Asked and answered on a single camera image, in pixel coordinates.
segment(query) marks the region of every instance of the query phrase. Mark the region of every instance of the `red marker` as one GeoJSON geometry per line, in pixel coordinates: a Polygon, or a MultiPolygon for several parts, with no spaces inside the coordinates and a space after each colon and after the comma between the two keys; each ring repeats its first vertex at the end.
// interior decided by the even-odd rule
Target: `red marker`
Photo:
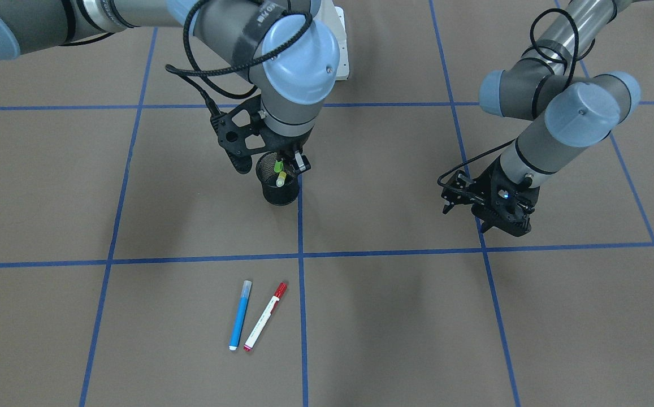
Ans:
{"type": "Polygon", "coordinates": [[[259,317],[259,321],[257,321],[257,326],[254,327],[254,330],[252,331],[252,334],[249,335],[249,338],[246,340],[246,343],[244,344],[244,350],[249,352],[252,348],[254,348],[254,343],[257,342],[257,339],[259,339],[259,335],[261,335],[262,330],[264,330],[264,327],[267,326],[267,321],[269,321],[269,317],[272,316],[274,313],[274,309],[277,307],[277,303],[281,300],[281,296],[284,294],[286,291],[286,284],[284,283],[279,283],[279,287],[277,287],[277,291],[274,293],[274,296],[272,296],[272,299],[269,300],[269,304],[267,304],[266,309],[264,312],[262,312],[262,316],[259,317]]]}

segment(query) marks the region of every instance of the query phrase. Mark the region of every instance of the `black mesh cup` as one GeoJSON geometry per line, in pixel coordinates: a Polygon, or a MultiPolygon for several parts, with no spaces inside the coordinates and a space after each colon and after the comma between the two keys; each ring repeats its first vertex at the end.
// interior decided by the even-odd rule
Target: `black mesh cup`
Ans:
{"type": "Polygon", "coordinates": [[[274,172],[276,162],[276,152],[262,155],[257,162],[257,178],[262,183],[262,193],[267,202],[277,206],[288,205],[299,195],[299,182],[289,165],[285,163],[283,172],[286,172],[286,179],[284,185],[278,187],[279,173],[274,172]]]}

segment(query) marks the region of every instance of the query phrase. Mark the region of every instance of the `robotic arm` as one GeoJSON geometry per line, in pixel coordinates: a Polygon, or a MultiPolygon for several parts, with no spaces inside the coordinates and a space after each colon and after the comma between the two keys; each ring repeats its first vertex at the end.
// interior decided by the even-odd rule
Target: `robotic arm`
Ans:
{"type": "Polygon", "coordinates": [[[137,26],[184,26],[184,48],[193,69],[167,65],[167,70],[200,91],[219,144],[236,171],[249,172],[252,155],[266,153],[257,176],[265,198],[283,205],[298,194],[296,175],[311,167],[303,145],[334,87],[340,61],[334,34],[313,20],[320,5],[321,0],[0,0],[0,60],[53,46],[89,44],[93,41],[78,41],[137,26]],[[190,53],[189,36],[231,66],[202,71],[190,53]],[[254,88],[234,95],[208,79],[232,72],[254,88]],[[223,113],[191,77],[231,98],[249,98],[257,89],[261,93],[223,113]],[[239,126],[233,119],[242,111],[250,119],[239,126]],[[265,145],[248,148],[246,139],[252,136],[262,137],[265,145]],[[285,184],[293,187],[267,193],[285,184]]]}
{"type": "Polygon", "coordinates": [[[633,2],[572,0],[566,10],[552,8],[535,20],[531,47],[512,69],[490,72],[479,93],[487,113],[532,123],[517,139],[498,147],[507,149],[475,180],[458,170],[473,160],[438,178],[444,214],[458,204],[471,204],[472,213],[483,220],[481,232],[493,226],[513,236],[530,232],[540,186],[608,137],[639,103],[641,89],[627,73],[573,78],[575,65],[590,51],[598,31],[633,2]],[[536,41],[537,21],[553,12],[562,16],[536,41]]]}

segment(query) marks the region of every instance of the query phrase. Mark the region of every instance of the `blue marker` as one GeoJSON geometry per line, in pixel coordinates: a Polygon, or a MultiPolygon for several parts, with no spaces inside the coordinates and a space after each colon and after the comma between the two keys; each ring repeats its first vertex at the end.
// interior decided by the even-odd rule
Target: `blue marker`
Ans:
{"type": "Polygon", "coordinates": [[[234,321],[234,331],[231,332],[231,342],[229,350],[234,351],[239,347],[239,337],[241,337],[241,327],[244,326],[244,316],[246,315],[246,305],[249,303],[249,293],[252,291],[252,282],[244,281],[244,287],[241,289],[241,299],[239,300],[239,310],[236,312],[236,321],[234,321]]]}

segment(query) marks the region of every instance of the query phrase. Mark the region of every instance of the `marker body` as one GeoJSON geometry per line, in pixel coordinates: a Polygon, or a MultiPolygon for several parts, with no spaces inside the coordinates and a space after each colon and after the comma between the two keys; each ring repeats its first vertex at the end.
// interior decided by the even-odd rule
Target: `marker body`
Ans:
{"type": "Polygon", "coordinates": [[[264,327],[267,325],[267,321],[269,321],[269,318],[272,316],[272,313],[281,300],[281,296],[284,294],[284,291],[286,291],[286,284],[280,283],[276,293],[274,293],[272,299],[269,300],[269,304],[267,304],[264,312],[262,312],[262,316],[259,317],[257,325],[252,330],[252,334],[249,335],[249,338],[247,338],[246,343],[244,344],[244,350],[247,352],[254,348],[254,344],[257,342],[259,335],[261,335],[262,330],[264,330],[264,327]]]}
{"type": "Polygon", "coordinates": [[[241,289],[241,299],[239,299],[239,309],[236,312],[236,321],[234,321],[234,329],[231,332],[231,341],[229,341],[229,350],[234,351],[239,347],[239,339],[241,338],[241,328],[244,326],[244,316],[246,316],[246,306],[249,303],[249,293],[252,291],[252,282],[244,281],[244,286],[241,289]]]}

